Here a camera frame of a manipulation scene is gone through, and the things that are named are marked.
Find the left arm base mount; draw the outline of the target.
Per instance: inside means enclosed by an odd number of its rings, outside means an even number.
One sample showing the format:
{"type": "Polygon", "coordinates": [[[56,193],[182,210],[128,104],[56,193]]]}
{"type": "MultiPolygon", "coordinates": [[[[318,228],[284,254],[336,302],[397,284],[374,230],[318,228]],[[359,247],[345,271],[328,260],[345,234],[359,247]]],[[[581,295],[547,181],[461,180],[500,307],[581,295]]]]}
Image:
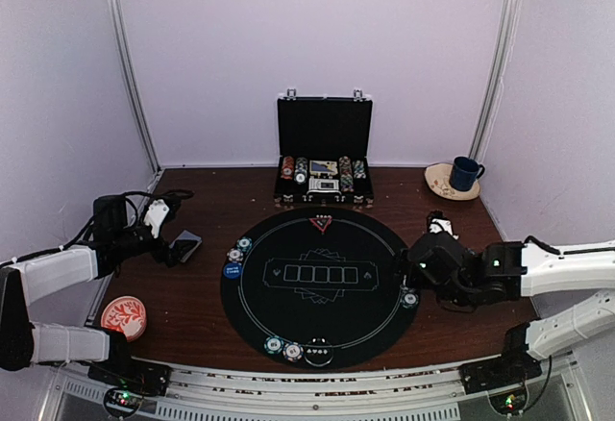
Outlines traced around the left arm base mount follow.
{"type": "Polygon", "coordinates": [[[135,415],[147,398],[164,396],[172,373],[168,365],[138,359],[124,370],[103,362],[90,362],[87,367],[91,380],[109,386],[102,406],[115,419],[135,415]]]}

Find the green chips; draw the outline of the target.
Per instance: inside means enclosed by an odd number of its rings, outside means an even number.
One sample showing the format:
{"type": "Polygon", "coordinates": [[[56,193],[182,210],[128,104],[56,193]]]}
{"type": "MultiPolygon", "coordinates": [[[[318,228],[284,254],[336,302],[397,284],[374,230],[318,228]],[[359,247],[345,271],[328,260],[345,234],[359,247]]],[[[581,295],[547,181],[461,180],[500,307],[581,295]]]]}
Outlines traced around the green chips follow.
{"type": "Polygon", "coordinates": [[[236,248],[243,253],[247,253],[251,250],[253,245],[252,239],[249,237],[242,237],[236,242],[236,248]]]}
{"type": "Polygon", "coordinates": [[[401,296],[400,303],[404,309],[414,309],[419,305],[419,296],[414,291],[405,291],[401,296]]]}
{"type": "Polygon", "coordinates": [[[268,336],[265,339],[263,347],[267,354],[277,355],[283,350],[284,341],[276,335],[268,336]]]}

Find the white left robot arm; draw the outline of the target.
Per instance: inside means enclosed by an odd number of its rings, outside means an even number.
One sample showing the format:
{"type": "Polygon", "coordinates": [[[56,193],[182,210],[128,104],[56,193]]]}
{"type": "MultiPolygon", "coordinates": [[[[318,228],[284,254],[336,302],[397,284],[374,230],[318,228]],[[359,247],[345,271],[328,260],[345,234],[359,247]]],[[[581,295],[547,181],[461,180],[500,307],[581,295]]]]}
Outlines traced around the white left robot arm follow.
{"type": "Polygon", "coordinates": [[[76,361],[89,364],[118,386],[132,384],[138,367],[127,337],[97,327],[36,323],[29,316],[34,302],[73,285],[114,274],[128,259],[149,254],[173,267],[199,246],[196,235],[167,242],[161,229],[172,221],[193,191],[144,192],[143,210],[132,191],[105,195],[93,203],[92,216],[66,244],[7,260],[1,265],[1,367],[19,371],[34,364],[76,361]]]}

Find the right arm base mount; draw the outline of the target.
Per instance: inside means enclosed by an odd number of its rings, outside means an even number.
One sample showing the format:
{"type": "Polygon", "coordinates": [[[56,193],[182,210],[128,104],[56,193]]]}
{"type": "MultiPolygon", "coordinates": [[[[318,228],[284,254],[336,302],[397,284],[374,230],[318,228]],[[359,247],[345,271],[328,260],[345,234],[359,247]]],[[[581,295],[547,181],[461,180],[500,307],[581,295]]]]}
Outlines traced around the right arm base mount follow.
{"type": "Polygon", "coordinates": [[[538,394],[531,399],[528,382],[543,374],[541,362],[529,359],[498,357],[465,363],[459,375],[466,395],[485,392],[490,407],[511,418],[522,416],[542,398],[550,382],[553,362],[549,360],[547,375],[538,394]]]}

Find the red triangle all-in marker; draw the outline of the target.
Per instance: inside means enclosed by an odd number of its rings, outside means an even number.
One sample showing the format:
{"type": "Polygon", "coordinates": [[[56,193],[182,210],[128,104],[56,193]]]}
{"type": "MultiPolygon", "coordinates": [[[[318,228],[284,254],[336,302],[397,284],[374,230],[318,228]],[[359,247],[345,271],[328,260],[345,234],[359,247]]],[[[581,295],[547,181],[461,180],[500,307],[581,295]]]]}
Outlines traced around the red triangle all-in marker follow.
{"type": "Polygon", "coordinates": [[[316,215],[308,220],[322,235],[332,224],[330,215],[316,215]]]}

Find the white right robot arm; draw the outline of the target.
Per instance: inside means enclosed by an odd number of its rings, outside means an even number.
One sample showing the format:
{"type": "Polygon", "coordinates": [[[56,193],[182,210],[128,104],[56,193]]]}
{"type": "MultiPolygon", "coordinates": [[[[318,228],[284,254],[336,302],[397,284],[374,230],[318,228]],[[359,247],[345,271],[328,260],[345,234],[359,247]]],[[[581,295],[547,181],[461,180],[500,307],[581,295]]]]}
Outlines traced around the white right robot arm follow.
{"type": "Polygon", "coordinates": [[[503,355],[492,366],[502,384],[524,374],[529,359],[544,360],[614,326],[613,241],[552,246],[530,235],[475,253],[440,231],[402,250],[396,268],[404,287],[431,289],[438,300],[470,310],[546,293],[591,291],[552,317],[507,332],[503,355]]]}

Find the clear round dealer button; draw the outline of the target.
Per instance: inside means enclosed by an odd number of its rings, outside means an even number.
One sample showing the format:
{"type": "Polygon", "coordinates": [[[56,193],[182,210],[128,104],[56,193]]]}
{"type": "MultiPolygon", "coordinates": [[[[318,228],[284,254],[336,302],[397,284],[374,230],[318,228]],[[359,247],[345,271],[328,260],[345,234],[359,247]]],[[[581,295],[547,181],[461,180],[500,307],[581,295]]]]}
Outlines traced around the clear round dealer button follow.
{"type": "Polygon", "coordinates": [[[333,359],[333,347],[324,337],[314,337],[304,351],[305,361],[316,368],[329,365],[333,359]]]}

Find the blue small blind button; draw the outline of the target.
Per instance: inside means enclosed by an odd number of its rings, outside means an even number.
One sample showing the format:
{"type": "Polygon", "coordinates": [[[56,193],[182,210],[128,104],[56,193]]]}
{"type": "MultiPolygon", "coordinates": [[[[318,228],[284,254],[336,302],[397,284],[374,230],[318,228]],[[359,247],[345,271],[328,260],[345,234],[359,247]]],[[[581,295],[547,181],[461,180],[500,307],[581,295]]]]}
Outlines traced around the blue small blind button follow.
{"type": "Polygon", "coordinates": [[[229,280],[235,280],[241,277],[243,271],[242,264],[239,262],[228,262],[222,271],[223,277],[229,280]]]}

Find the white blue chips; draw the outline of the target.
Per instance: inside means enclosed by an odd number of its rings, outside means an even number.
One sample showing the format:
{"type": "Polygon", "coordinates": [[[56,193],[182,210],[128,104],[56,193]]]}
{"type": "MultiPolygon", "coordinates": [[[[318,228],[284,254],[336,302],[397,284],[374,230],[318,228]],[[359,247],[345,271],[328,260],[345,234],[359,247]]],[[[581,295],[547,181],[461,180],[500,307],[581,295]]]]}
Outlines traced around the white blue chips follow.
{"type": "Polygon", "coordinates": [[[244,260],[244,252],[238,248],[233,248],[227,253],[229,262],[242,263],[244,260]]]}
{"type": "Polygon", "coordinates": [[[304,355],[303,347],[296,343],[285,343],[283,347],[283,357],[290,362],[299,361],[304,355]]]}

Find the blue playing card deck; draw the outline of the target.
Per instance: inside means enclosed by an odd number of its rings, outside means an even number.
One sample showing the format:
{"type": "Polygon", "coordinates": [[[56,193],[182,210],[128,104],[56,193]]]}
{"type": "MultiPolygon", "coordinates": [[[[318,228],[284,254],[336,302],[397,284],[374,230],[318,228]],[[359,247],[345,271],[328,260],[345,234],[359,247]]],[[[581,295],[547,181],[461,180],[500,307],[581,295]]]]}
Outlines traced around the blue playing card deck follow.
{"type": "Polygon", "coordinates": [[[185,263],[202,244],[202,238],[188,230],[183,230],[170,245],[173,260],[185,263]]]}

